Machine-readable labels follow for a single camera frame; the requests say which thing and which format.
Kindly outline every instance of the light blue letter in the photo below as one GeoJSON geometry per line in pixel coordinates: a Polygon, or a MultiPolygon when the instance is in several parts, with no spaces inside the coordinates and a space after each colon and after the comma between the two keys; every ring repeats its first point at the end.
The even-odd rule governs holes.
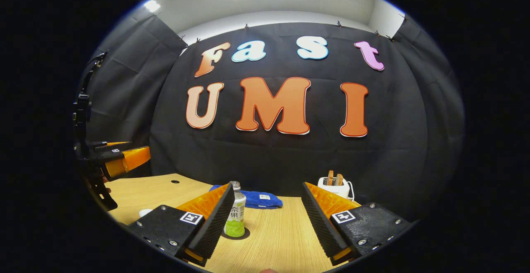
{"type": "Polygon", "coordinates": [[[237,50],[235,54],[232,56],[232,61],[239,63],[244,62],[246,60],[251,61],[258,61],[261,60],[265,56],[265,52],[263,52],[263,49],[265,48],[265,42],[255,40],[255,41],[248,41],[246,43],[241,44],[237,47],[237,50]]]}
{"type": "Polygon", "coordinates": [[[328,56],[328,49],[325,45],[328,41],[322,37],[316,36],[303,36],[299,37],[296,44],[301,47],[297,53],[300,58],[307,59],[312,58],[313,60],[320,60],[328,56]]]}

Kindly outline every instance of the green tea bottle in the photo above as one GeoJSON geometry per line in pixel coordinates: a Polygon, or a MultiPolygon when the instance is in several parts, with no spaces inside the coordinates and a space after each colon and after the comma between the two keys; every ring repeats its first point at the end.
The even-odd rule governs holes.
{"type": "Polygon", "coordinates": [[[241,186],[237,181],[230,182],[234,188],[234,205],[230,210],[230,215],[226,221],[224,232],[229,237],[241,237],[245,234],[243,224],[243,213],[245,210],[246,196],[241,193],[241,186]]]}

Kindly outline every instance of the orange soft pad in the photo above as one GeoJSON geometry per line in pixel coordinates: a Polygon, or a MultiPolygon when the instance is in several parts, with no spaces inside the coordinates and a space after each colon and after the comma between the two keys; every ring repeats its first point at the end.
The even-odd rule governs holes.
{"type": "Polygon", "coordinates": [[[105,166],[108,171],[108,174],[113,178],[125,173],[125,169],[123,168],[122,159],[106,162],[105,166]]]}
{"type": "Polygon", "coordinates": [[[205,220],[208,220],[208,217],[214,211],[215,206],[219,203],[219,200],[228,186],[229,184],[226,184],[210,192],[206,192],[202,196],[194,198],[187,203],[183,203],[176,208],[186,212],[201,214],[204,216],[205,220]]]}
{"type": "Polygon", "coordinates": [[[128,143],[128,141],[118,141],[117,143],[106,143],[107,146],[119,145],[120,143],[128,143]]]}
{"type": "Polygon", "coordinates": [[[331,214],[339,213],[361,206],[360,204],[354,201],[350,201],[348,199],[340,197],[335,193],[324,190],[313,184],[307,182],[305,182],[305,184],[307,185],[307,188],[309,188],[309,190],[311,191],[311,194],[316,199],[318,206],[320,207],[320,209],[322,209],[324,215],[326,216],[326,218],[328,218],[328,220],[331,217],[331,214]]]}
{"type": "Polygon", "coordinates": [[[122,151],[122,153],[125,156],[123,159],[125,172],[129,172],[151,159],[151,151],[149,150],[149,147],[122,151]]]}

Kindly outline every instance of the ceiling light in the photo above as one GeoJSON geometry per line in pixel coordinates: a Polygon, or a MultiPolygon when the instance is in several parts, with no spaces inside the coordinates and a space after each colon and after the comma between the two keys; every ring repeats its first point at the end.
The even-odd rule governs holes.
{"type": "Polygon", "coordinates": [[[157,11],[160,7],[155,0],[148,1],[144,6],[151,12],[157,11]]]}

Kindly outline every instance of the power cord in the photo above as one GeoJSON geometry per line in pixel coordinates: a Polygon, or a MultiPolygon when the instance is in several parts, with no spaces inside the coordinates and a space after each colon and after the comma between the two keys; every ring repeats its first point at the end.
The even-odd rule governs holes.
{"type": "Polygon", "coordinates": [[[348,197],[348,199],[351,199],[352,201],[354,201],[355,199],[354,186],[350,181],[348,181],[347,183],[350,184],[350,189],[352,190],[352,197],[348,197]]]}

